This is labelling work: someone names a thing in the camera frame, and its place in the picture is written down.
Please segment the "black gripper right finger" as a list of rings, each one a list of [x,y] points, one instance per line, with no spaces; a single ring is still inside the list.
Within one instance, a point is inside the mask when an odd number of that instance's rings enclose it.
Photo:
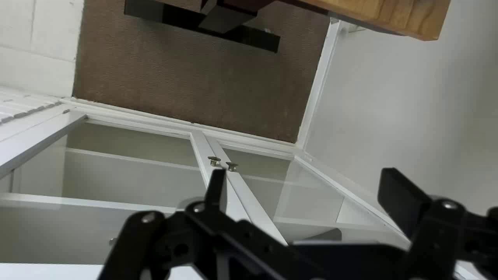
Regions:
[[[383,168],[378,204],[411,241],[403,274],[408,278],[453,280],[456,263],[471,263],[498,280],[498,208],[485,215],[461,202],[426,194],[397,168]]]

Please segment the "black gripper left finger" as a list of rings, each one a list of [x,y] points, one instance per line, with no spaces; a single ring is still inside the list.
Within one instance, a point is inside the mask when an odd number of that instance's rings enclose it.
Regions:
[[[222,212],[224,170],[213,170],[201,201],[165,216],[129,216],[103,264],[98,280],[168,280],[177,266],[193,268],[204,280],[283,280],[271,257],[277,243],[249,221]]]

